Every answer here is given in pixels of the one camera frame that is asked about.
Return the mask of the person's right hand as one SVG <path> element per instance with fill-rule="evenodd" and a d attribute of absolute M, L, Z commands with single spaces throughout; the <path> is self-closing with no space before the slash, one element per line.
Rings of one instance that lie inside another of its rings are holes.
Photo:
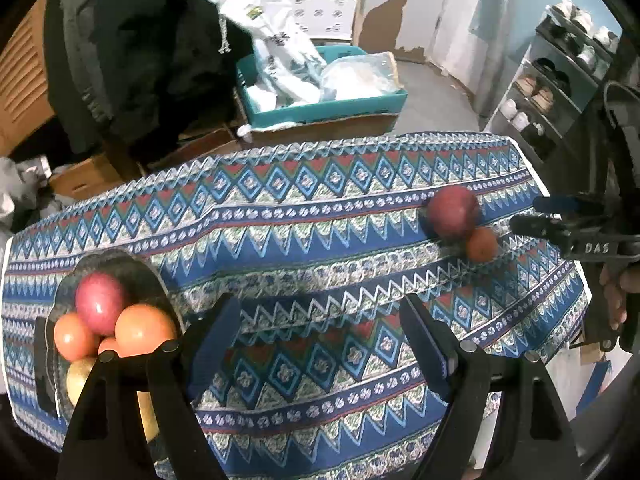
<path fill-rule="evenodd" d="M 617 330 L 627 319 L 627 297 L 637 295 L 640 288 L 640 273 L 638 266 L 632 266 L 622 272 L 617 278 L 604 266 L 599 278 L 604 289 L 604 296 L 608 304 L 608 322 L 612 330 Z"/>

